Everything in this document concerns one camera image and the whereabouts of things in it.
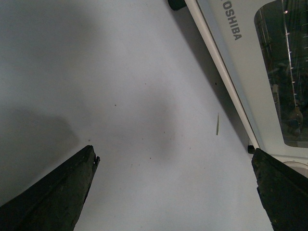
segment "white appliance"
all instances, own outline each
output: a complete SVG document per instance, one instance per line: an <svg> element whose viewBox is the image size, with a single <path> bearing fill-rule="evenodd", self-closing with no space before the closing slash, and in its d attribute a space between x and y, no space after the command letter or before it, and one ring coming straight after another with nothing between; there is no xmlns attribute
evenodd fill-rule
<svg viewBox="0 0 308 231"><path fill-rule="evenodd" d="M185 0L255 148L308 176L306 0Z"/></svg>

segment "black rubber tip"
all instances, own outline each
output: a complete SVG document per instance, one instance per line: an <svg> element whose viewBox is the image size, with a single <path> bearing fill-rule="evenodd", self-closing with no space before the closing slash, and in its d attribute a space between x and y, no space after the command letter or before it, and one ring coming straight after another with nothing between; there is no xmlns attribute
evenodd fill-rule
<svg viewBox="0 0 308 231"><path fill-rule="evenodd" d="M186 6L185 0L168 0L168 3L174 11L178 11Z"/></svg>
<svg viewBox="0 0 308 231"><path fill-rule="evenodd" d="M255 147L253 145L248 146L248 153L249 154L254 154L255 153Z"/></svg>

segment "white edge trim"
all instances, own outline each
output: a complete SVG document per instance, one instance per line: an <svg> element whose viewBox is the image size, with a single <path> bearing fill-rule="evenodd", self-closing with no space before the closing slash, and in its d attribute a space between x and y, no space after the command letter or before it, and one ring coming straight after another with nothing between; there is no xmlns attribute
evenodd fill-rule
<svg viewBox="0 0 308 231"><path fill-rule="evenodd" d="M301 164L308 165L307 158L301 158L297 156L281 156L281 155L271 155L271 156L283 163L284 162L298 162Z"/></svg>
<svg viewBox="0 0 308 231"><path fill-rule="evenodd" d="M259 148L259 144L257 142L256 136L251 128L251 125L249 123L249 120L246 116L245 110L243 109L243 106L241 104L241 101L237 95L237 92L235 90L235 87L232 83L231 77L227 71L227 68L220 56L219 51L217 50L216 44L213 40L213 37L211 35L211 32L208 28L207 23L205 22L205 19L203 17L202 12L200 11L200 8L198 6L198 3L196 0L185 0L186 5L189 9L189 11L192 14L192 17L201 33L201 36L213 58L213 61L218 69L218 72L222 78L222 81L224 82L227 91L234 103L234 106L237 110L237 113L239 114L241 121L246 129L246 132L249 136L249 139L251 143L253 144L254 148Z"/></svg>

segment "glass window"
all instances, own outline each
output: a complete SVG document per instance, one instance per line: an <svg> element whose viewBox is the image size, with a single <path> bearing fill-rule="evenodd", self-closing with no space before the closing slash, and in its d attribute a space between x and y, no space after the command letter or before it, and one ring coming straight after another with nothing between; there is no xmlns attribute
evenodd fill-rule
<svg viewBox="0 0 308 231"><path fill-rule="evenodd" d="M255 25L284 143L308 147L308 1L276 0Z"/></svg>

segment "gray floor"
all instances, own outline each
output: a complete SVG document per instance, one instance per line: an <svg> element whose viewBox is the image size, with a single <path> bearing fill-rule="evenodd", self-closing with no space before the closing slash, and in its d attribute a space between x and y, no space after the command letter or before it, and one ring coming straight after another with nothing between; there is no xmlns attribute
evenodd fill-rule
<svg viewBox="0 0 308 231"><path fill-rule="evenodd" d="M101 162L76 231L272 230L187 8L15 0L0 29L0 205L91 144Z"/></svg>

